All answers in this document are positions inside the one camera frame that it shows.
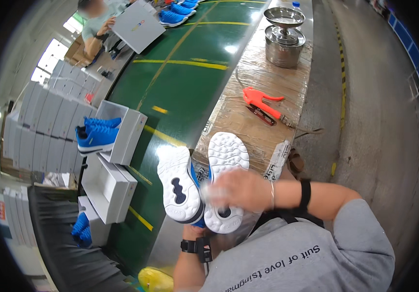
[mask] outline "white shoe sole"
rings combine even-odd
[[[200,192],[191,177],[191,163],[188,148],[180,146],[160,157],[158,164],[164,209],[179,223],[196,223],[203,215]]]
[[[78,145],[78,150],[80,151],[80,155],[82,157],[86,157],[91,154],[95,154],[98,152],[107,152],[111,151],[114,147],[114,143],[107,144],[107,145],[98,145],[98,146],[92,146],[92,147],[81,147]]]
[[[250,166],[247,148],[232,133],[218,132],[214,134],[209,141],[208,159],[213,182],[221,173],[234,167],[248,169]],[[229,210],[230,215],[224,218],[218,213],[218,208],[207,204],[204,214],[206,226],[213,232],[222,234],[237,230],[241,225],[243,210],[236,207],[230,207]]]
[[[178,23],[168,23],[168,22],[163,22],[163,21],[159,21],[159,23],[160,24],[162,24],[162,25],[166,25],[166,26],[169,26],[169,27],[175,27],[175,26],[179,26],[179,25],[181,25],[182,23],[184,23],[186,20],[188,19],[188,17],[184,17],[183,18],[183,20],[182,21],[180,21],[180,22],[178,22]]]

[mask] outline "stainless steel container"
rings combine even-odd
[[[274,25],[268,26],[265,29],[266,38],[266,59],[278,67],[291,68],[297,66],[300,60],[300,53],[302,52],[303,45],[305,44],[305,36],[296,28],[289,28],[288,35],[291,38],[297,37],[295,44],[285,44],[289,41],[281,43],[284,39],[276,37],[273,30],[277,27]]]
[[[276,66],[297,66],[305,44],[305,36],[296,29],[305,21],[305,16],[294,9],[273,7],[264,12],[266,19],[274,25],[265,29],[266,59]]]

